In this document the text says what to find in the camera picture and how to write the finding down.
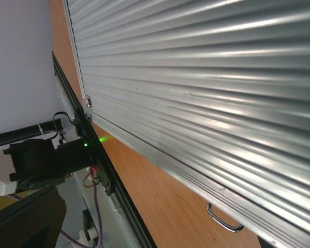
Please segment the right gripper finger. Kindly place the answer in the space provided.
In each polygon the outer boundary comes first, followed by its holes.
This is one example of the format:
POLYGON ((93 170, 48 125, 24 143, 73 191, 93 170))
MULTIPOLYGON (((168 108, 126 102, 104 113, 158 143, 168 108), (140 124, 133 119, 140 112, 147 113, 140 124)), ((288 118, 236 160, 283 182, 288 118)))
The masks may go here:
POLYGON ((67 207, 48 186, 0 210, 0 247, 55 247, 67 207))

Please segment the aluminium poker case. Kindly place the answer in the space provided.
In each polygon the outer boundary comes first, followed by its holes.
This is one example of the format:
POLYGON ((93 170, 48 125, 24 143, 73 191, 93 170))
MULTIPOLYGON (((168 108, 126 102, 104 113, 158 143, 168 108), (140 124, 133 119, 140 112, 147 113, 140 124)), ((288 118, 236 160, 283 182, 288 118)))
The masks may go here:
POLYGON ((277 247, 310 247, 310 1, 64 1, 95 124, 277 247))

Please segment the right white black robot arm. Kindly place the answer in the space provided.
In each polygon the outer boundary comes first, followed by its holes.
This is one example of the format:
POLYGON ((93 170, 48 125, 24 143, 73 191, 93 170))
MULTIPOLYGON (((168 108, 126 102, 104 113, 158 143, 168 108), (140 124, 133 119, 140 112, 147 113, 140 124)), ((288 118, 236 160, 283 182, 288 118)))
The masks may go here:
POLYGON ((34 191, 0 210, 0 247, 55 247, 66 214, 56 186, 91 165, 81 138, 58 146, 29 139, 0 151, 0 196, 34 191))

